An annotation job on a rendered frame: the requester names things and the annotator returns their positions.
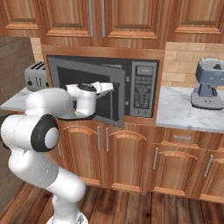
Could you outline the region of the wooden base cupboard door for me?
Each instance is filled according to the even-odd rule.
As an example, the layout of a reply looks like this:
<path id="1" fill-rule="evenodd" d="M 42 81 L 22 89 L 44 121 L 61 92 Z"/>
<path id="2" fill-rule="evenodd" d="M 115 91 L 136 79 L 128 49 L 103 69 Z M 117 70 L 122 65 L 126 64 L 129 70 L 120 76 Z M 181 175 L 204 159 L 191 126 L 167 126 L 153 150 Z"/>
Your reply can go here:
<path id="1" fill-rule="evenodd" d="M 62 160 L 61 160 L 62 156 L 60 157 L 57 144 L 51 151 L 48 151 L 45 155 L 51 160 L 53 160 L 58 166 L 63 166 Z"/>
<path id="2" fill-rule="evenodd" d="M 95 121 L 62 122 L 61 143 L 65 168 L 80 176 L 89 186 L 100 186 L 100 152 Z"/>
<path id="3" fill-rule="evenodd" d="M 151 147 L 154 129 L 151 126 L 125 123 L 124 128 L 110 125 L 108 186 L 113 190 L 143 193 L 143 169 Z"/>
<path id="4" fill-rule="evenodd" d="M 153 191 L 190 198 L 206 151 L 162 144 L 156 144 L 156 147 L 158 154 L 156 170 L 153 170 Z"/>
<path id="5" fill-rule="evenodd" d="M 224 203 L 224 152 L 210 151 L 206 168 L 210 154 L 213 154 L 213 162 L 205 178 L 205 171 L 203 171 L 203 183 L 199 198 L 201 200 Z"/>

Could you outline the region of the blue-grey coffee machine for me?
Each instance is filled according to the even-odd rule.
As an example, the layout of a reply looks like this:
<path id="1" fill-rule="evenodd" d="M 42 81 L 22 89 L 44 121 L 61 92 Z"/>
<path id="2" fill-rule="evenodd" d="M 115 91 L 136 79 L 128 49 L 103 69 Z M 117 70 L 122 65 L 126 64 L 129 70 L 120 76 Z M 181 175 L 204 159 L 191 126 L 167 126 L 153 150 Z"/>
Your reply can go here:
<path id="1" fill-rule="evenodd" d="M 198 84 L 191 93 L 191 104 L 196 109 L 223 110 L 224 100 L 217 93 L 218 86 L 224 86 L 224 60 L 219 57 L 205 57 L 198 62 L 196 73 Z"/>

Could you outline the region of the grey microwave oven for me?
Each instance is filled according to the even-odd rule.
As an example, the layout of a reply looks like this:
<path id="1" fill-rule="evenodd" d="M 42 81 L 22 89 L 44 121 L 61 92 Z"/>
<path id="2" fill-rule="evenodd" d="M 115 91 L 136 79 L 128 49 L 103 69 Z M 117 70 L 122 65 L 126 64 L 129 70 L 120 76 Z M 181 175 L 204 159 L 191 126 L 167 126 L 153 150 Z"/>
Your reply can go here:
<path id="1" fill-rule="evenodd" d="M 159 69 L 157 60 L 53 56 L 73 57 L 77 60 L 94 62 L 96 65 L 121 68 L 125 71 L 123 116 L 153 117 Z"/>

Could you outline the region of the grey microwave door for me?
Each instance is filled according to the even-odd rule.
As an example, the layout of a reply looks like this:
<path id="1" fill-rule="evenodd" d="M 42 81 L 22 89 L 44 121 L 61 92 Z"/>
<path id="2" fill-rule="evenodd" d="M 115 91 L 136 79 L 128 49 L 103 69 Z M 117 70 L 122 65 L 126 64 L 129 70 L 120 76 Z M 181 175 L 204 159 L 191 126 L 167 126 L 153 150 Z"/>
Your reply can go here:
<path id="1" fill-rule="evenodd" d="M 100 83 L 113 84 L 114 90 L 96 100 L 95 119 L 123 127 L 125 71 L 112 66 L 96 65 L 94 62 L 73 57 L 47 56 L 52 85 L 64 88 L 68 84 Z"/>

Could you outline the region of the silver toaster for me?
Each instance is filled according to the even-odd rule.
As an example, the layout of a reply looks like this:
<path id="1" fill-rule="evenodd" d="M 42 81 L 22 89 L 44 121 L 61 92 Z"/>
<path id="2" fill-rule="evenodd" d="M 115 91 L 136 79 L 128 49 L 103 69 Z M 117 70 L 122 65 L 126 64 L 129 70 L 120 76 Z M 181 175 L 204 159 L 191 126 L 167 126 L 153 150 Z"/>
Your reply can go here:
<path id="1" fill-rule="evenodd" d="M 24 70 L 24 80 L 28 90 L 39 91 L 49 87 L 46 66 L 43 61 L 34 63 Z"/>

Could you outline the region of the wooden drawer front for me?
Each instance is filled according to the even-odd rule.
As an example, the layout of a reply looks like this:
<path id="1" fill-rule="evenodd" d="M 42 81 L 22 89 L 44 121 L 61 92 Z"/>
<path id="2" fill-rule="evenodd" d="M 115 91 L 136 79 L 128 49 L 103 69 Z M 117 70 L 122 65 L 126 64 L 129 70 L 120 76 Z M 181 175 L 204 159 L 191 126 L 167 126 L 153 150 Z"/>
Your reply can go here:
<path id="1" fill-rule="evenodd" d="M 176 136 L 191 136 L 191 140 L 173 138 Z M 224 151 L 224 133 L 213 133 L 189 129 L 172 129 L 156 127 L 154 142 L 157 144 L 194 147 L 210 151 Z"/>

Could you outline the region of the wooden wall cupboard door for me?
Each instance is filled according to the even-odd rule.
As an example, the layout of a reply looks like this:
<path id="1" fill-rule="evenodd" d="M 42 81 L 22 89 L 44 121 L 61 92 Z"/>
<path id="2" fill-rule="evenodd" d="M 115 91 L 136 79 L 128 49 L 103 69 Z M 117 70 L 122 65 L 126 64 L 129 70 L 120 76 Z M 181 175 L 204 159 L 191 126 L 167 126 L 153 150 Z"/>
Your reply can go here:
<path id="1" fill-rule="evenodd" d="M 88 0 L 39 0 L 42 43 L 51 46 L 93 46 Z"/>
<path id="2" fill-rule="evenodd" d="M 0 0 L 0 33 L 6 37 L 39 35 L 32 0 Z"/>
<path id="3" fill-rule="evenodd" d="M 105 0 L 100 46 L 163 49 L 165 0 Z"/>
<path id="4" fill-rule="evenodd" d="M 168 41 L 224 44 L 224 0 L 171 0 Z"/>

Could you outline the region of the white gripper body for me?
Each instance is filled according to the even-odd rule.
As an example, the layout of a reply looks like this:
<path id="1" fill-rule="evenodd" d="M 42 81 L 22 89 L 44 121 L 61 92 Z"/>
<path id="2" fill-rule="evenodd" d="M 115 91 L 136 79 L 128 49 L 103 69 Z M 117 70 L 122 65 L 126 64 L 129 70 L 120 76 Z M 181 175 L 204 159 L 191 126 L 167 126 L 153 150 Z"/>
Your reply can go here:
<path id="1" fill-rule="evenodd" d="M 109 82 L 94 82 L 92 86 L 96 90 L 97 95 L 106 95 L 114 90 L 113 84 Z"/>

